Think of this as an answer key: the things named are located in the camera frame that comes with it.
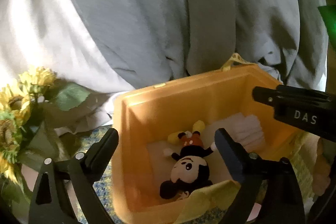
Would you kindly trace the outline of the yellow blue plaid mat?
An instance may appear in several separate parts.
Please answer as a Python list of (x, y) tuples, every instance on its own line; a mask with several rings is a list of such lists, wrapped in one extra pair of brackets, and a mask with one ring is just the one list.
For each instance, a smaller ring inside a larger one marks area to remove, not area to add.
[[(80, 144), (80, 149), (87, 151), (93, 143), (100, 141), (109, 128), (109, 126), (101, 126), (93, 131), (80, 133), (77, 141)], [(295, 138), (294, 151), (289, 157), (302, 193), (306, 216), (308, 216), (314, 203), (313, 175), (311, 172), (316, 160), (317, 143), (317, 136), (307, 132), (301, 133)], [(93, 184), (93, 188), (112, 220), (115, 223), (122, 223), (113, 207), (112, 167), (110, 165), (104, 171), (101, 180)], [(200, 217), (191, 219), (187, 223), (219, 223), (226, 212), (220, 207), (211, 207)]]

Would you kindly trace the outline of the mickey mouse plush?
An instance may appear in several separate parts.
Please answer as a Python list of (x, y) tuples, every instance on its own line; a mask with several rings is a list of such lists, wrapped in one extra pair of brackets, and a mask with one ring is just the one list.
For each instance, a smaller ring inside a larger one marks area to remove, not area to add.
[(160, 185), (161, 198), (171, 200), (179, 195), (179, 199), (183, 200), (193, 191), (213, 184), (206, 157), (215, 152), (217, 147), (215, 143), (204, 147), (201, 133), (205, 128), (205, 123), (198, 120), (193, 124), (191, 131), (179, 131), (167, 137), (168, 143), (181, 145), (181, 150), (179, 153), (169, 148), (163, 150), (163, 154), (171, 157), (175, 164), (171, 169), (170, 179)]

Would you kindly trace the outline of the lilac towel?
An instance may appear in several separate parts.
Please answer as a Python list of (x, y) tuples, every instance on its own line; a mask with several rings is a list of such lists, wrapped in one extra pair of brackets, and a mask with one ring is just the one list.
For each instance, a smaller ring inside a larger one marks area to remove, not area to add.
[(257, 151), (265, 145), (264, 133), (255, 115), (244, 116), (242, 113), (237, 113), (207, 125), (201, 133), (206, 147), (214, 141), (214, 134), (220, 128), (224, 128), (232, 139), (240, 143), (248, 152)]

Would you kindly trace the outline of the grey curtain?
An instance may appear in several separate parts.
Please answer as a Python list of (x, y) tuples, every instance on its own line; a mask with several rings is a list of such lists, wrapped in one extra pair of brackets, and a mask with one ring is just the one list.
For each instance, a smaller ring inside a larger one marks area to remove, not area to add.
[(220, 68), (234, 53), (285, 85), (324, 90), (326, 0), (72, 0), (135, 88)]

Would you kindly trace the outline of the white sheer curtain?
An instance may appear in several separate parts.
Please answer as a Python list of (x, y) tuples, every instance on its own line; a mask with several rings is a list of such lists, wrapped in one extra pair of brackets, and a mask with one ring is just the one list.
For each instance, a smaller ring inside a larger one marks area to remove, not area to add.
[(46, 123), (58, 135), (111, 125), (114, 100), (132, 89), (108, 65), (71, 0), (1, 0), (1, 86), (36, 67), (92, 91), (68, 112), (46, 107)]

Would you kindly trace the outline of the orange plastic crate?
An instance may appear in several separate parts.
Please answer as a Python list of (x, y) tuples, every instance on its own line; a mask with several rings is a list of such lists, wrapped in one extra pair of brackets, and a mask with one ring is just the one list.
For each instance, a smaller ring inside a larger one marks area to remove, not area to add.
[(205, 151), (225, 128), (249, 152), (278, 161), (287, 157), (304, 201), (313, 196), (307, 133), (273, 119), (255, 102), (253, 88), (275, 88), (278, 80), (234, 56), (235, 67), (150, 86), (119, 96), (113, 125), (119, 144), (112, 157), (112, 196), (124, 223), (205, 221), (217, 207), (227, 210), (239, 183), (218, 151), (184, 156), (183, 148)]

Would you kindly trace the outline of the sunflower bouquet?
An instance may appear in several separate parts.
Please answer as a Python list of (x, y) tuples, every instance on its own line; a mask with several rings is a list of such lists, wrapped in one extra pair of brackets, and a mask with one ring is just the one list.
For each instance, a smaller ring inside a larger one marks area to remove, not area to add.
[(51, 69), (37, 67), (18, 75), (1, 88), (1, 177), (20, 185), (19, 157), (45, 119), (46, 106), (70, 111), (91, 94), (79, 84), (66, 82)]

